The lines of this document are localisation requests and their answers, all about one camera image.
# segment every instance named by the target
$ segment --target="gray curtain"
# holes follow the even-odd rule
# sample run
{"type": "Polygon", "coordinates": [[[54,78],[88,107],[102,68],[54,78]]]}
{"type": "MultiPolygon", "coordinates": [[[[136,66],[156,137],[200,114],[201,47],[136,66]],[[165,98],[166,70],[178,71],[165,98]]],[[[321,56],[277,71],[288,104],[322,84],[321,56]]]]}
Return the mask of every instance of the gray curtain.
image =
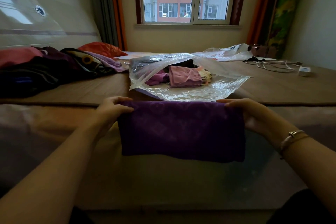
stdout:
{"type": "Polygon", "coordinates": [[[113,0],[93,0],[93,11],[102,42],[120,47],[113,0]]]}

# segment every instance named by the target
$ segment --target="curtain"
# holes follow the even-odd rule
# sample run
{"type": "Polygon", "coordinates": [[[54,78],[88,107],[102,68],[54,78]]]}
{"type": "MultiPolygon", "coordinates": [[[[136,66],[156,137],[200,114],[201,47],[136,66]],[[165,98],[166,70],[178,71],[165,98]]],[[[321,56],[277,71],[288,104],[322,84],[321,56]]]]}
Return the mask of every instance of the curtain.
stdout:
{"type": "Polygon", "coordinates": [[[121,0],[93,0],[93,10],[102,42],[127,51],[121,0]]]}
{"type": "Polygon", "coordinates": [[[258,0],[247,44],[277,48],[277,58],[285,51],[286,40],[299,0],[258,0]]]}

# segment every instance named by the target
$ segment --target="left hand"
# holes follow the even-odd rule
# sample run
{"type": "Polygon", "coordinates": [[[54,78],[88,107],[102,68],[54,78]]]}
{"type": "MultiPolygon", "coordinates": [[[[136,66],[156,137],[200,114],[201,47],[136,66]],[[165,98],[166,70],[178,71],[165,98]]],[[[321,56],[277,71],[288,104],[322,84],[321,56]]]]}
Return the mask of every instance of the left hand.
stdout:
{"type": "Polygon", "coordinates": [[[103,100],[97,108],[95,115],[90,117],[86,123],[86,126],[92,127],[97,133],[97,140],[106,135],[121,114],[134,111],[131,107],[118,105],[117,103],[132,100],[127,97],[111,97],[103,100]]]}

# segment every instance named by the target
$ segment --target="pink cloth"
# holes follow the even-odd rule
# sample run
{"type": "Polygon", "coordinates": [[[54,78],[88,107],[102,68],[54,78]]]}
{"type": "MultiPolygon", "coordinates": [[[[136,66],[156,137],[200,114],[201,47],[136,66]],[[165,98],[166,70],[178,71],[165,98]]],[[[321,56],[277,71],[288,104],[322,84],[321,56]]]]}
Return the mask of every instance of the pink cloth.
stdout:
{"type": "Polygon", "coordinates": [[[161,82],[169,82],[169,74],[165,73],[163,70],[160,70],[154,74],[145,84],[149,86],[158,85],[161,82]]]}
{"type": "Polygon", "coordinates": [[[169,79],[172,88],[199,87],[202,84],[196,68],[170,66],[169,79]]]}
{"type": "Polygon", "coordinates": [[[34,57],[43,57],[42,53],[34,47],[0,50],[0,68],[26,63],[34,57]]]}

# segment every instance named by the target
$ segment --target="window sill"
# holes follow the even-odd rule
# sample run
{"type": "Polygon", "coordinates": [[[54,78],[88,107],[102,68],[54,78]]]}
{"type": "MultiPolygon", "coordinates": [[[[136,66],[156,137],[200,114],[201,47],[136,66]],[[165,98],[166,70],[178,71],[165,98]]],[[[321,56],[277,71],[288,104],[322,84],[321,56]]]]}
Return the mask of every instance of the window sill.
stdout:
{"type": "Polygon", "coordinates": [[[134,24],[136,29],[242,29],[240,25],[134,24]]]}

